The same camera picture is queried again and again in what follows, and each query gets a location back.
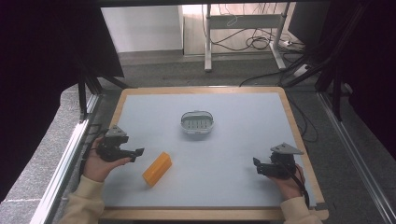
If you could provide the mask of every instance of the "metal bar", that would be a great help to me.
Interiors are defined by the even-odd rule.
[[[94,95],[102,94],[102,85],[100,84],[98,78],[91,74],[88,73],[88,70],[86,68],[84,69],[85,71],[85,83],[87,84],[88,89],[90,92]]]
[[[276,30],[276,36],[274,39],[274,46],[273,48],[277,50],[277,46],[279,44],[280,36],[282,35],[283,27],[285,26],[286,18],[288,17],[288,10],[289,10],[290,2],[288,2],[283,10],[282,14],[280,15],[279,24]]]
[[[93,68],[93,67],[89,67],[89,69],[90,69],[90,71],[92,71],[93,74],[96,74],[96,76],[93,76],[93,77],[96,78],[97,83],[99,83],[99,80],[97,79],[97,77],[102,77],[102,78],[104,78],[105,80],[107,80],[107,81],[113,83],[114,85],[120,87],[120,88],[123,89],[123,90],[125,90],[125,89],[130,89],[130,88],[137,88],[137,87],[130,87],[130,86],[127,85],[126,83],[124,83],[124,82],[122,82],[122,81],[119,81],[118,79],[116,79],[116,78],[114,78],[114,77],[107,76],[107,75],[105,75],[105,74],[99,72],[98,70],[96,70],[96,69]]]
[[[285,9],[283,10],[283,12],[280,16],[279,24],[278,24],[277,30],[276,30],[276,37],[275,37],[274,41],[271,41],[269,44],[279,70],[286,69],[286,65],[283,62],[283,59],[279,54],[278,44],[279,44],[280,36],[282,35],[283,26],[285,25],[286,17],[288,17],[289,6],[290,6],[290,2],[288,2],[286,4]]]
[[[396,215],[394,209],[391,207],[388,198],[384,194],[384,191],[376,182],[374,176],[370,172],[370,169],[364,162],[364,159],[361,157],[361,154],[359,153],[356,145],[349,136],[343,122],[339,121],[332,112],[332,103],[330,102],[329,98],[327,97],[327,95],[325,95],[325,93],[322,92],[318,93],[318,98],[322,102],[322,105],[325,108],[333,127],[337,131],[342,143],[344,144],[344,147],[346,148],[346,152],[349,158],[352,160],[356,170],[358,171],[358,174],[361,176],[361,180],[363,181],[365,187],[370,193],[385,223],[396,223]]]
[[[212,71],[212,42],[210,40],[210,8],[208,4],[206,9],[206,45],[205,45],[205,71]]]
[[[79,123],[82,123],[88,115],[87,93],[85,92],[85,80],[82,74],[78,74],[78,100],[79,100]]]
[[[220,30],[220,29],[277,28],[279,26],[279,22],[281,18],[282,15],[280,14],[211,16],[210,29]]]
[[[92,112],[96,103],[98,101],[99,96],[93,95],[88,102],[88,111]],[[79,123],[67,144],[66,150],[61,157],[61,160],[52,176],[52,179],[47,186],[46,191],[44,192],[43,198],[40,201],[37,209],[35,210],[35,214],[30,221],[31,224],[41,224],[45,223],[47,218],[50,215],[50,210],[53,206],[53,203],[58,195],[58,191],[64,181],[67,170],[75,157],[77,152],[78,143],[81,140],[82,135],[85,133],[88,124],[90,123],[89,119],[85,119],[83,122]]]

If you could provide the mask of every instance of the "wall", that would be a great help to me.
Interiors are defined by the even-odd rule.
[[[118,53],[183,49],[181,6],[102,8]]]

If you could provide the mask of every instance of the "black cable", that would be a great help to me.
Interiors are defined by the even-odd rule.
[[[262,14],[264,14],[264,10],[265,10],[266,6],[267,6],[267,3],[264,3],[264,7],[262,8]]]
[[[291,171],[286,167],[285,164],[283,164],[283,162],[281,162],[280,160],[277,160],[275,158],[274,158],[274,160],[289,174],[291,179],[293,179],[294,182],[297,184],[297,186],[300,188],[300,191],[304,195],[304,198],[305,198],[306,207],[309,209],[309,194],[308,194],[308,191],[306,191],[305,184],[302,182],[303,175],[300,173],[300,170],[298,169],[297,165],[295,165],[295,166],[296,166],[296,169],[298,170],[298,172],[300,173],[300,178],[302,179],[301,181],[297,178],[297,176],[295,174],[291,173]]]
[[[285,53],[282,54],[282,58],[283,58],[286,62],[288,62],[288,63],[294,63],[295,61],[292,61],[292,60],[286,58],[286,55],[289,55],[289,54],[298,54],[298,53],[297,53],[297,52],[285,52]]]
[[[278,75],[281,74],[280,79],[278,81],[278,83],[276,84],[277,86],[282,86],[281,85],[281,81],[283,80],[283,76],[285,73],[289,72],[292,69],[295,69],[297,67],[298,64],[302,63],[304,60],[306,60],[307,55],[303,55],[303,57],[299,58],[298,60],[296,60],[294,63],[292,63],[288,68],[286,68],[283,71],[278,71],[275,73],[270,73],[270,74],[264,74],[264,75],[260,75],[260,76],[256,76],[256,77],[250,77],[244,81],[241,82],[241,84],[239,84],[239,87],[242,87],[246,82],[250,81],[250,80],[254,80],[257,78],[261,78],[261,77],[268,77],[268,76],[273,76],[273,75]]]
[[[280,52],[284,52],[284,53],[297,53],[297,54],[305,53],[305,47],[298,48],[298,49],[288,49],[281,45],[278,45],[277,47]]]
[[[303,117],[303,120],[304,120],[304,128],[302,129],[302,132],[301,132],[301,136],[303,137],[303,140],[305,140],[306,142],[311,142],[311,143],[317,142],[317,141],[318,141],[318,136],[319,136],[319,134],[318,134],[318,130],[317,130],[317,128],[315,127],[314,123],[313,123],[313,122],[311,121],[311,119],[304,113],[304,111],[303,111],[299,106],[297,106],[297,104],[295,103],[294,99],[292,98],[292,96],[291,96],[290,94],[287,94],[286,96],[288,97],[289,102],[297,109],[297,111],[298,111],[298,112],[300,113],[300,115]],[[307,132],[307,129],[308,129],[308,122],[309,122],[309,124],[312,126],[312,128],[313,128],[314,131],[315,131],[315,138],[314,138],[313,140],[304,138],[304,136],[305,136],[305,134],[306,134],[306,132]]]
[[[205,23],[204,23],[204,6],[201,7],[201,10],[202,10],[202,26],[203,26],[204,34],[205,34],[205,36],[206,36]],[[272,34],[266,32],[266,31],[264,31],[263,29],[259,29],[259,28],[258,28],[258,29],[255,29],[255,31],[254,31],[252,37],[250,37],[250,38],[248,38],[248,39],[246,40],[246,45],[247,45],[247,46],[246,46],[245,48],[242,48],[242,49],[232,49],[232,48],[229,48],[229,47],[226,47],[226,46],[220,44],[221,42],[223,42],[223,41],[225,41],[225,40],[227,40],[227,39],[229,39],[229,38],[231,38],[231,37],[233,37],[233,36],[235,36],[235,35],[237,35],[237,34],[239,34],[239,33],[242,33],[242,32],[244,32],[244,31],[246,31],[246,30],[252,30],[252,29],[242,29],[242,30],[239,30],[239,31],[233,33],[232,35],[229,35],[229,36],[227,36],[227,37],[225,37],[225,38],[223,38],[223,39],[221,39],[221,40],[219,40],[219,41],[213,41],[213,40],[210,38],[210,42],[211,42],[213,45],[221,46],[221,47],[224,47],[224,48],[229,49],[229,50],[232,50],[232,51],[242,51],[242,50],[249,49],[249,48],[262,50],[262,49],[266,49],[266,48],[268,47],[269,41],[270,41],[270,40],[268,40],[268,38],[265,37],[265,36],[254,36],[254,35],[256,34],[256,32],[260,30],[260,31],[262,31],[262,32],[267,33],[268,35],[270,35],[270,38],[271,38],[271,36],[274,36],[274,35],[272,35]],[[266,45],[265,45],[264,47],[260,47],[260,48],[259,48],[259,47],[255,46],[255,43],[257,43],[257,42],[266,42]]]
[[[254,10],[253,10],[253,12],[251,13],[251,14],[254,14],[254,12],[257,10],[258,11],[258,13],[257,14],[259,14],[260,13],[260,10],[258,10],[258,8],[261,8],[261,3],[259,3],[255,8],[254,8]]]
[[[319,44],[314,46],[312,49],[308,50],[305,52],[305,54],[312,54],[312,55],[319,55],[322,51],[325,51],[328,49],[328,47],[331,45],[335,37],[338,35],[338,33],[345,28],[347,25],[347,22],[349,21],[348,18],[351,17],[353,13],[353,9],[350,9],[349,12],[345,15],[344,19],[337,24],[337,26],[332,30],[332,32]],[[279,84],[281,86],[285,87],[292,87],[299,83],[301,80],[304,80],[305,78],[314,75],[315,73],[321,71],[323,68],[328,66],[330,62],[332,61],[331,57],[328,57],[325,59],[323,62],[319,63],[318,65],[314,66],[313,68],[310,69],[310,71],[300,77],[295,78],[294,80],[288,82],[286,85],[283,85],[281,82]]]
[[[291,65],[289,65],[289,67],[286,70],[284,70],[284,73],[282,73],[281,76],[279,77],[279,81],[276,83],[276,85],[279,86],[279,87],[283,87],[283,83],[282,83],[283,80],[286,77],[291,76],[291,74],[293,74],[297,70],[298,65],[300,65],[300,64],[304,63],[305,61],[307,61],[309,57],[310,57],[310,54],[309,53],[305,53],[302,57],[300,57],[295,62],[293,62]]]

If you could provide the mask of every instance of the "wooden border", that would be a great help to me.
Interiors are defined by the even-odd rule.
[[[277,92],[289,120],[291,131],[297,148],[304,152],[302,161],[305,177],[309,179],[317,203],[325,203],[323,195],[308,158],[300,131],[292,114],[285,91],[280,87],[163,87],[124,90],[120,96],[110,126],[117,124],[120,119],[123,104],[128,95],[147,94],[197,94],[197,93],[257,93]],[[312,213],[324,220],[329,217],[329,211],[311,209]],[[134,219],[134,220],[279,220],[284,219],[280,208],[270,209],[105,209],[101,218]]]

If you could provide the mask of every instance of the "orange block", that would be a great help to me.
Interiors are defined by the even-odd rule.
[[[161,155],[155,160],[154,163],[150,165],[150,167],[142,174],[143,178],[146,182],[153,187],[158,180],[165,174],[165,172],[171,167],[172,161],[170,156],[163,152]]]

